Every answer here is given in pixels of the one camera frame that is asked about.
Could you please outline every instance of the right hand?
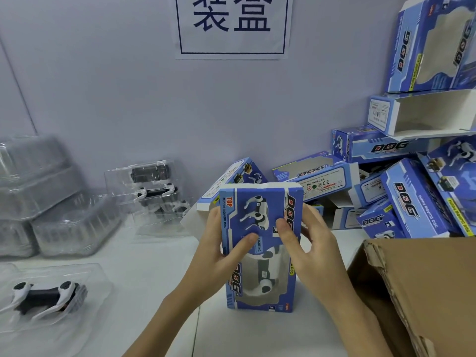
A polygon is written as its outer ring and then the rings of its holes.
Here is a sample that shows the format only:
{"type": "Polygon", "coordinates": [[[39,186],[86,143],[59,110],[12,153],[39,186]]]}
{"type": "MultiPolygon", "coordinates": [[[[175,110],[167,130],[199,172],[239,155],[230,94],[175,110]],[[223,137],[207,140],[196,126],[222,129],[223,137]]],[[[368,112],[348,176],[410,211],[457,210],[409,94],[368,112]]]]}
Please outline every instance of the right hand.
{"type": "Polygon", "coordinates": [[[284,219],[276,221],[277,231],[291,256],[291,262],[301,282],[329,310],[338,307],[346,296],[354,294],[347,270],[334,234],[319,212],[303,205],[302,228],[311,242],[309,253],[304,252],[294,232],[284,219]]]}

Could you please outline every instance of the brown cardboard box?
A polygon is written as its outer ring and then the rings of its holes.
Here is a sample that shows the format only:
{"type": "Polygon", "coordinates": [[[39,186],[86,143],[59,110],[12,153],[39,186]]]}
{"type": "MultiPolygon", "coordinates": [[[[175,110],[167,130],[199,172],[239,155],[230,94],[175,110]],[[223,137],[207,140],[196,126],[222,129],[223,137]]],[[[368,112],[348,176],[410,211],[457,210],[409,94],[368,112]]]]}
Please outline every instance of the brown cardboard box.
{"type": "Polygon", "coordinates": [[[365,240],[348,274],[395,357],[476,356],[476,238],[365,240]]]}

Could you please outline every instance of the open box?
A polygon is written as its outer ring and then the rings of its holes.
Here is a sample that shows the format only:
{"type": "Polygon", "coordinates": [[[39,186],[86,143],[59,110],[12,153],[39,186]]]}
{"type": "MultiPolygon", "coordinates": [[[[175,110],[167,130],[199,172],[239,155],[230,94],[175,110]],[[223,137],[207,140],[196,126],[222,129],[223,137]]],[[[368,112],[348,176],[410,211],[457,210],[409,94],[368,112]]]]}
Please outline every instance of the open box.
{"type": "Polygon", "coordinates": [[[367,239],[348,269],[395,357],[472,357],[476,238],[367,239]]]}
{"type": "Polygon", "coordinates": [[[476,134],[476,90],[372,96],[369,124],[396,140],[476,134]]]}

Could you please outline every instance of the box flap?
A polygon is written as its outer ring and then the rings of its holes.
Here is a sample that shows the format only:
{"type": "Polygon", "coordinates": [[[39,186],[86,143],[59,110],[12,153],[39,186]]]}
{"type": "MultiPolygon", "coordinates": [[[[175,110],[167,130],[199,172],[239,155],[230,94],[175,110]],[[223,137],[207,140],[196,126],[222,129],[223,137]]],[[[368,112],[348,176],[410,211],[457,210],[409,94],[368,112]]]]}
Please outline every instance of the box flap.
{"type": "Polygon", "coordinates": [[[372,239],[363,249],[419,356],[475,355],[476,238],[372,239]]]}

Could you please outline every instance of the left hand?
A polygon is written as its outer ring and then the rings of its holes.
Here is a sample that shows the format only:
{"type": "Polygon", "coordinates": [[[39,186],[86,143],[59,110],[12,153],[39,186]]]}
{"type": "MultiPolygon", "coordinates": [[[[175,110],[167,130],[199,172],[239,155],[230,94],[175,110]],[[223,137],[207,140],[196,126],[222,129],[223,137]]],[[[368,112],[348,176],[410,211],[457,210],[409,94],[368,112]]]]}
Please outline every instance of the left hand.
{"type": "Polygon", "coordinates": [[[230,279],[238,263],[256,244],[257,240],[257,234],[248,234],[225,257],[220,252],[220,208],[213,208],[208,216],[205,232],[192,262],[173,293],[177,297],[186,298],[195,308],[200,306],[230,279]]]}

